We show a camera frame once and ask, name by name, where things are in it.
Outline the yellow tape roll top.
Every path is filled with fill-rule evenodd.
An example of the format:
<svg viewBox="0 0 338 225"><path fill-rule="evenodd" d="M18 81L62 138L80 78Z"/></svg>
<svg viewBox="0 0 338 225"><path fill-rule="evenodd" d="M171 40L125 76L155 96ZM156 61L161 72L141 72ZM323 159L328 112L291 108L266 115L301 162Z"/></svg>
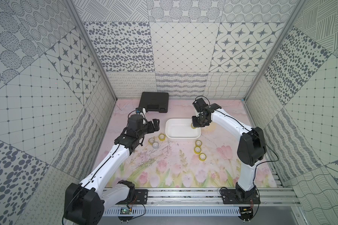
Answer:
<svg viewBox="0 0 338 225"><path fill-rule="evenodd" d="M202 141L196 140L195 141L195 145L198 146L198 147L201 147L202 146Z"/></svg>

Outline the white plastic storage box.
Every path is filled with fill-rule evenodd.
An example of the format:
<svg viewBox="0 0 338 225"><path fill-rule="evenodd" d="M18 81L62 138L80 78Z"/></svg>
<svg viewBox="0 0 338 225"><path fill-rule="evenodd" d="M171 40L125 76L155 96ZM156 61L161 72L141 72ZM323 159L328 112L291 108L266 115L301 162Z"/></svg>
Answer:
<svg viewBox="0 0 338 225"><path fill-rule="evenodd" d="M198 139L201 136L201 129L191 128L192 119L173 118L166 121L165 135L169 139Z"/></svg>

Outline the yellow tape roll bottom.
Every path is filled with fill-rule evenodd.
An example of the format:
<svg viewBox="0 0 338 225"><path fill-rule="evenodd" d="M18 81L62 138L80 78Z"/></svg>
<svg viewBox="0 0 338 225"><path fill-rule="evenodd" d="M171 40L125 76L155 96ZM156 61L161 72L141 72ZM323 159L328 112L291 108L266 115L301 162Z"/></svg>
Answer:
<svg viewBox="0 0 338 225"><path fill-rule="evenodd" d="M204 162L206 159L207 159L207 156L206 156L205 153L200 153L200 154L199 154L199 160L200 160L200 161Z"/></svg>

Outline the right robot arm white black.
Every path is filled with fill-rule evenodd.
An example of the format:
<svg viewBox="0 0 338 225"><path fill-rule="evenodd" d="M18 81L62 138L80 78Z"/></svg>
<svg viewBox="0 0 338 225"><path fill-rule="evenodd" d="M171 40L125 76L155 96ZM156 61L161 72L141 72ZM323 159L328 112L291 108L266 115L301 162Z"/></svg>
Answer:
<svg viewBox="0 0 338 225"><path fill-rule="evenodd" d="M257 167L263 162L267 152L261 128L252 128L234 117L225 110L202 111L192 117L192 126L205 127L216 123L230 132L239 140L237 156L241 163L240 176L236 183L235 198L238 202L245 202L257 196L254 183Z"/></svg>

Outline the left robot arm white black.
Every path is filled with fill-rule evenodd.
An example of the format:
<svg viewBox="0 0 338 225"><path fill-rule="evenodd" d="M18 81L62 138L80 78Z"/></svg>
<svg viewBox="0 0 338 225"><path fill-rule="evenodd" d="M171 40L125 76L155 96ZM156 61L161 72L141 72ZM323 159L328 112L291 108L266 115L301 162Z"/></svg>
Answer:
<svg viewBox="0 0 338 225"><path fill-rule="evenodd" d="M80 183L67 187L62 220L77 225L96 225L106 208L121 202L134 203L135 185L132 182L121 180L108 191L105 187L120 165L143 144L145 135L159 129L159 119L148 121L144 113L131 115L109 154Z"/></svg>

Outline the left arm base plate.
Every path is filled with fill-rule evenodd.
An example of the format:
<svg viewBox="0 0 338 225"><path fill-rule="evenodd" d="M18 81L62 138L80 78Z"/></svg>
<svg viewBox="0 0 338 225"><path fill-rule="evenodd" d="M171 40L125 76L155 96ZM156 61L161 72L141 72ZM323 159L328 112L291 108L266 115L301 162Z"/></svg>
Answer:
<svg viewBox="0 0 338 225"><path fill-rule="evenodd" d="M129 199L120 201L116 205L133 205L133 204L147 204L148 189L135 189L132 192L133 196Z"/></svg>

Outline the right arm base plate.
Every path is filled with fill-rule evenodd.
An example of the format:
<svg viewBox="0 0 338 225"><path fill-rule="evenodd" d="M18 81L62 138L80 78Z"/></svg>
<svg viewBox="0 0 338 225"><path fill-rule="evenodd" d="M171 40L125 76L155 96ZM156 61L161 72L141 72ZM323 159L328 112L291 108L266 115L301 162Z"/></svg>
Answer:
<svg viewBox="0 0 338 225"><path fill-rule="evenodd" d="M245 194L237 193L235 189L221 188L219 190L223 204L260 204L260 195L256 188Z"/></svg>

